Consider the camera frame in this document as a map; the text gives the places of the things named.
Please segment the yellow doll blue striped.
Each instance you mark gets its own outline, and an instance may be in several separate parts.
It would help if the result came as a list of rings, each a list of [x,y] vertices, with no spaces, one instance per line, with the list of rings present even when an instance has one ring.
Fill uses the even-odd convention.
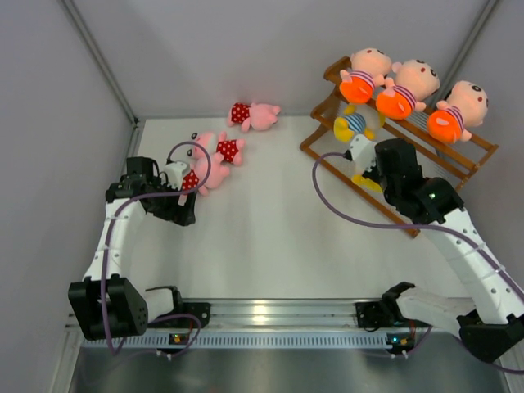
[[[370,178],[365,178],[362,174],[353,175],[351,181],[355,185],[368,189],[369,191],[382,192],[382,188],[378,183],[372,181]]]
[[[386,117],[367,104],[348,105],[342,115],[335,118],[332,129],[339,142],[349,142],[357,135],[374,140],[385,123]]]

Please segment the pink pig doll front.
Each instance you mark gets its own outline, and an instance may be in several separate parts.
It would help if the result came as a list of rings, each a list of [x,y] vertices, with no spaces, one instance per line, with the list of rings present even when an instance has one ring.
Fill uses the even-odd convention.
[[[184,176],[182,189],[188,190],[196,188],[202,196],[208,196],[211,189],[216,189],[230,175],[230,169],[222,164],[222,158],[211,158],[210,168],[206,158],[201,158],[190,164],[190,172]]]

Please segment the yellow doll blue striped front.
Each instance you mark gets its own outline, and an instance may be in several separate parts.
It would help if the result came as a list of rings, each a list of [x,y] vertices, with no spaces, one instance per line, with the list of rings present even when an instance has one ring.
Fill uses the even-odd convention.
[[[374,140],[385,123],[386,117],[367,104],[348,105],[342,115],[335,118],[332,129],[339,142],[349,142],[357,135]]]

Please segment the pink pig doll facing up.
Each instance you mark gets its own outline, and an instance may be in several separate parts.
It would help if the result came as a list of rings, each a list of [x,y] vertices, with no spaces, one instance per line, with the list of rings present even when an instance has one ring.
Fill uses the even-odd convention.
[[[193,133],[191,140],[204,147],[211,155],[220,153],[229,164],[235,166],[243,164],[243,150],[246,146],[243,138],[229,139],[227,133],[223,131]]]

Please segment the boy doll orange shorts front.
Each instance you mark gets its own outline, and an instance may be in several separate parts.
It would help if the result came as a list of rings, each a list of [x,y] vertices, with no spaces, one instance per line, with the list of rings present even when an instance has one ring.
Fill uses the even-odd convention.
[[[467,142],[472,138],[470,128],[483,123],[488,106],[489,99],[483,88],[460,80],[445,100],[436,103],[436,110],[427,120],[427,132],[444,144]]]

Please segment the large boy doll orange shorts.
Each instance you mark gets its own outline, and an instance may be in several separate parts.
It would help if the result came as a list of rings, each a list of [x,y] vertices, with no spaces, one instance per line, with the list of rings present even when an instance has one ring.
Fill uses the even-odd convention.
[[[392,59],[379,49],[368,47],[352,53],[350,61],[350,69],[339,72],[339,90],[348,102],[362,105],[385,83]]]

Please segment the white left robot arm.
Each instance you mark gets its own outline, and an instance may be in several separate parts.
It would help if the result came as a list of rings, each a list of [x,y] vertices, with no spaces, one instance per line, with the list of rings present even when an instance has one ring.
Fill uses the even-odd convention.
[[[105,219],[93,261],[79,282],[70,284],[68,298],[84,337],[90,341],[141,336],[159,319],[176,327],[185,308],[174,286],[145,288],[128,279],[133,248],[148,214],[180,226],[196,221],[197,194],[179,197],[187,179],[199,180],[184,161],[168,161],[162,171],[155,160],[127,159],[127,172],[106,190]]]

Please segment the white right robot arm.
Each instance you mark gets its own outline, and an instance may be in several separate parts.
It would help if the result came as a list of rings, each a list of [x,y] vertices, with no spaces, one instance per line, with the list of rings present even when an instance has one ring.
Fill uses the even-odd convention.
[[[423,175],[412,144],[392,138],[364,152],[386,202],[425,234],[468,293],[457,300],[401,282],[382,295],[383,318],[445,330],[477,359],[494,362],[523,339],[522,288],[482,240],[454,187]]]

